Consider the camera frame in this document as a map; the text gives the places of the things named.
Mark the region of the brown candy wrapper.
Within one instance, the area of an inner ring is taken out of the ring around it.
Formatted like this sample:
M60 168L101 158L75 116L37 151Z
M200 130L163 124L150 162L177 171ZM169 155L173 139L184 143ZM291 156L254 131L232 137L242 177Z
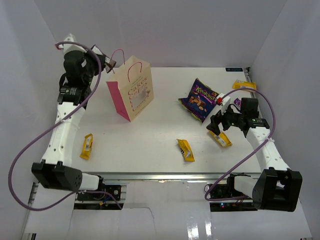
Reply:
M104 62L104 69L106 71L106 73L110 73L113 68L116 66L117 62L109 57L105 57L105 62Z

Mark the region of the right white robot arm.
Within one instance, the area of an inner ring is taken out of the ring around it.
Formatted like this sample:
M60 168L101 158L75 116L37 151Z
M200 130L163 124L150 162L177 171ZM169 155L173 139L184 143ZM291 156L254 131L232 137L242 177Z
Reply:
M206 127L219 135L230 127L239 128L253 148L261 170L255 179L246 173L228 173L226 184L212 184L205 196L210 201L251 199L257 210L294 212L299 200L303 177L291 170L282 159L271 138L270 126L259 117L259 101L256 98L241 99L239 112L232 106L224 106L211 116Z

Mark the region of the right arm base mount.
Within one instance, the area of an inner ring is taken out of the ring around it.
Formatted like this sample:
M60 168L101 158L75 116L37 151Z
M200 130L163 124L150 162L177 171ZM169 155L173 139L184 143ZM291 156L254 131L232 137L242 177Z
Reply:
M210 199L225 199L225 198L239 198L234 199L231 204L221 202L219 206L223 209L226 207L238 207L240 206L244 200L250 200L248 196L244 195L242 192L239 192L233 188L231 188L227 183L218 183L208 194L207 196Z

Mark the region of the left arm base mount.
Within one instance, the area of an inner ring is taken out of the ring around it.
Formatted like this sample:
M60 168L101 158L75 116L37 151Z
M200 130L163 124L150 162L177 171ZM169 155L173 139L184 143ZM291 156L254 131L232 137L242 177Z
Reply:
M77 210L121 210L122 186L101 183L96 190L83 190L75 198Z

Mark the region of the purple Krokant snack bag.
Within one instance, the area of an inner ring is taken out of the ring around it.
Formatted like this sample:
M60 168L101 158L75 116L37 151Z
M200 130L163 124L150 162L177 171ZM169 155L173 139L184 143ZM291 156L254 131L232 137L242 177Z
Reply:
M195 119L203 123L217 105L218 96L218 92L196 78L188 96L178 101Z

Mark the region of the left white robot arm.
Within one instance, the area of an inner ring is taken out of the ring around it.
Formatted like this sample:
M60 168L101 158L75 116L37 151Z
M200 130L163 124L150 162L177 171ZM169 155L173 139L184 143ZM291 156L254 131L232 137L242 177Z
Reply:
M92 92L91 82L99 70L109 72L115 66L115 61L96 45L91 50L97 58L75 45L63 50L65 72L59 80L57 126L41 161L32 164L31 172L44 188L72 192L87 190L90 196L99 200L106 193L106 187L99 183L100 177L72 167L74 142L87 108L85 100Z

